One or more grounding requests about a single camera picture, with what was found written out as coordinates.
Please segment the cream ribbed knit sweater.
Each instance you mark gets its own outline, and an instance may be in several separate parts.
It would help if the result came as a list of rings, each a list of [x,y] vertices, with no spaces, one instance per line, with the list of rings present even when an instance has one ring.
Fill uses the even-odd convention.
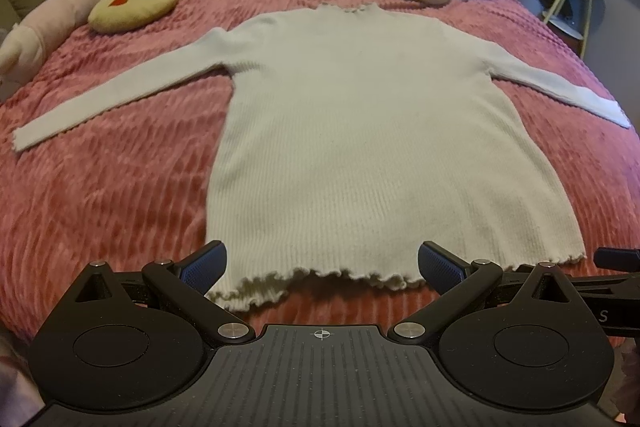
[[[14,146],[217,67],[233,94],[206,236],[228,267],[201,291],[233,311],[308,273],[416,285],[426,241],[505,268],[582,259],[564,187],[497,80],[629,127],[615,101],[437,18],[326,4],[213,28],[18,128]]]

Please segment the pink plush toy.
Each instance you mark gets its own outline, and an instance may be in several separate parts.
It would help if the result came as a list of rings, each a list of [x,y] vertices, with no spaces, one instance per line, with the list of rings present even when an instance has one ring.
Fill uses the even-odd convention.
[[[28,83],[47,58],[100,0],[46,0],[15,25],[1,43],[1,80]]]

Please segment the yellow kiss emoji pillow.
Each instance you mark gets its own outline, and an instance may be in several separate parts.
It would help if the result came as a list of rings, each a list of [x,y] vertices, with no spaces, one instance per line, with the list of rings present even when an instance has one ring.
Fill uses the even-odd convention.
[[[88,16],[99,34],[119,34],[143,27],[168,14],[178,0],[100,0]]]

